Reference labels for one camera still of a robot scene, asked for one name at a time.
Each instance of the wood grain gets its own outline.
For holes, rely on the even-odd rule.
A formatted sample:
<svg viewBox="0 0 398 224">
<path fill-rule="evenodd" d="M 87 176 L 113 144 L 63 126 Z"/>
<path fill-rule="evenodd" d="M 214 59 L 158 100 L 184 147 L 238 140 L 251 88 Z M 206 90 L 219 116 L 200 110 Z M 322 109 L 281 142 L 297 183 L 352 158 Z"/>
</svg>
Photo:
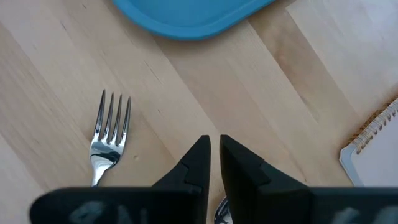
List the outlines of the wood grain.
<svg viewBox="0 0 398 224">
<path fill-rule="evenodd" d="M 351 185 L 341 146 L 398 93 L 397 9 L 280 0 L 215 38 L 177 42 L 111 1 L 0 0 L 0 222 L 27 223 L 40 194 L 90 183 L 102 89 L 133 102 L 126 153 L 105 186 L 153 184 L 202 134 L 208 223 L 224 197 L 220 134 L 308 185 Z"/>
</svg>

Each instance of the blue tray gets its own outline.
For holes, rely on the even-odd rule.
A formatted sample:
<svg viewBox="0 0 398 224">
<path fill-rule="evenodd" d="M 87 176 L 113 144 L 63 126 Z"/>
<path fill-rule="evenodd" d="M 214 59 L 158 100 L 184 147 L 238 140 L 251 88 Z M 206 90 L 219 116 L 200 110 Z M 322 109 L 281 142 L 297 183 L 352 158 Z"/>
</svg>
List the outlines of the blue tray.
<svg viewBox="0 0 398 224">
<path fill-rule="evenodd" d="M 205 39 L 274 0 L 113 0 L 133 22 L 165 37 Z"/>
</svg>

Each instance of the notebook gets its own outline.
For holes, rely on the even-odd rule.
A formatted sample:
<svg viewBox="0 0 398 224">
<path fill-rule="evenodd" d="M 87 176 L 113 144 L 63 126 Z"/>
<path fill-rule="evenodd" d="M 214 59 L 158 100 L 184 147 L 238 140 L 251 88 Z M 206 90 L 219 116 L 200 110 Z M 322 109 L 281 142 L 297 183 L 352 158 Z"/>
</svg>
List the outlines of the notebook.
<svg viewBox="0 0 398 224">
<path fill-rule="evenodd" d="M 398 99 L 378 111 L 340 151 L 355 186 L 398 187 Z"/>
</svg>

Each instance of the stainless steel fork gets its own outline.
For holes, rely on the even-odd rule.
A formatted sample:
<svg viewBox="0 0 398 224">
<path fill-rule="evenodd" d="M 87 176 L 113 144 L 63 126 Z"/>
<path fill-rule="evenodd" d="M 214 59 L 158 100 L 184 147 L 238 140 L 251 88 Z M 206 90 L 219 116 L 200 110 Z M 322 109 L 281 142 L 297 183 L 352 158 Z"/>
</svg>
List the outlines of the stainless steel fork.
<svg viewBox="0 0 398 224">
<path fill-rule="evenodd" d="M 111 129 L 111 123 L 112 123 L 113 93 L 111 97 L 111 104 L 109 106 L 108 118 L 106 119 L 105 130 L 104 133 L 101 134 L 101 127 L 104 118 L 104 107 L 105 107 L 105 90 L 102 92 L 101 103 L 99 104 L 97 122 L 95 124 L 95 129 L 94 129 L 94 136 L 90 146 L 90 161 L 94 170 L 93 181 L 91 182 L 92 187 L 98 186 L 98 182 L 104 175 L 105 171 L 112 168 L 114 165 L 116 165 L 119 162 L 120 157 L 123 154 L 124 145 L 126 144 L 127 132 L 129 131 L 130 110 L 131 110 L 130 97 L 127 101 L 126 115 L 124 118 L 124 124 L 120 138 L 118 138 L 118 129 L 120 123 L 121 107 L 122 107 L 122 96 L 120 95 L 119 98 L 118 112 L 116 113 L 116 120 L 111 139 L 109 139 L 109 130 Z"/>
</svg>

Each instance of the metal utensil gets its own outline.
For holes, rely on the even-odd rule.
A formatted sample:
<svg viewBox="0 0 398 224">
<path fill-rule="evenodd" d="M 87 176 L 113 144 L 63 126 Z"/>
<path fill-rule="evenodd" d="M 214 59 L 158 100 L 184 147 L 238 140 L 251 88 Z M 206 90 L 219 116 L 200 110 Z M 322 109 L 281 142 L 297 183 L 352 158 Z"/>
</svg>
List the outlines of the metal utensil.
<svg viewBox="0 0 398 224">
<path fill-rule="evenodd" d="M 215 224 L 233 224 L 231 212 L 229 211 L 228 200 L 226 197 L 217 207 L 216 214 L 214 217 L 214 223 Z"/>
<path fill-rule="evenodd" d="M 115 125 L 113 129 L 112 138 L 109 139 L 109 130 L 111 129 L 112 111 L 113 111 L 113 93 L 111 103 L 109 106 L 108 118 L 104 133 L 101 135 L 101 127 L 104 118 L 105 107 L 105 90 L 102 92 L 101 103 L 99 104 L 97 122 L 95 124 L 94 136 L 90 146 L 90 161 L 93 166 L 94 174 L 92 187 L 98 186 L 98 182 L 104 175 L 105 171 L 116 165 L 123 154 L 124 145 L 126 143 L 127 132 L 129 131 L 130 123 L 130 107 L 131 99 L 127 101 L 126 115 L 124 118 L 123 129 L 120 138 L 118 138 L 118 129 L 120 123 L 120 113 L 122 107 L 122 96 L 119 98 L 118 112 L 116 114 Z"/>
</svg>

